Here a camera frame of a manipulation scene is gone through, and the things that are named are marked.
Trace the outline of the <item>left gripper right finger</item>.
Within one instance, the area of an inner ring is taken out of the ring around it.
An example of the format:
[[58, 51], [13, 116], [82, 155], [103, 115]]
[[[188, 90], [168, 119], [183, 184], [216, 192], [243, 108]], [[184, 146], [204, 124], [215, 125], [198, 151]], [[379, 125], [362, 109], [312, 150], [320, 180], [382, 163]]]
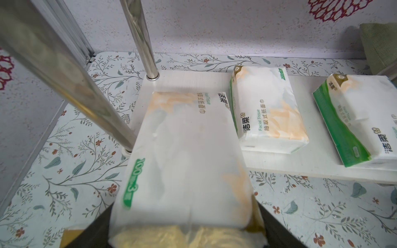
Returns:
[[264, 248], [307, 248], [259, 202], [257, 203], [265, 224], [268, 240], [268, 245], [265, 245]]

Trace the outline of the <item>white tissue pack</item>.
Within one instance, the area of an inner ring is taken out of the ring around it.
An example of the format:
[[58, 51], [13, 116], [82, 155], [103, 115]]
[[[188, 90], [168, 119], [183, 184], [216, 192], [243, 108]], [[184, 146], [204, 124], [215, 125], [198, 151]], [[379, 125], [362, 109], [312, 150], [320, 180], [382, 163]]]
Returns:
[[397, 169], [397, 88], [386, 76], [332, 74], [313, 97], [345, 167]]
[[109, 244], [268, 245], [225, 93], [153, 93], [112, 208]]
[[243, 151], [292, 154], [309, 137], [284, 67], [235, 66], [233, 118]]

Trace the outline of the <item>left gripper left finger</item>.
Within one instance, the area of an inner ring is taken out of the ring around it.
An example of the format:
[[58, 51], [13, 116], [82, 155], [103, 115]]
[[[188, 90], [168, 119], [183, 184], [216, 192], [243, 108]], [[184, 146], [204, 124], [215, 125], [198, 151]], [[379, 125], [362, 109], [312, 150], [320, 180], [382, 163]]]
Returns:
[[109, 226], [113, 204], [111, 204], [82, 234], [74, 238], [66, 248], [111, 248], [108, 243]]

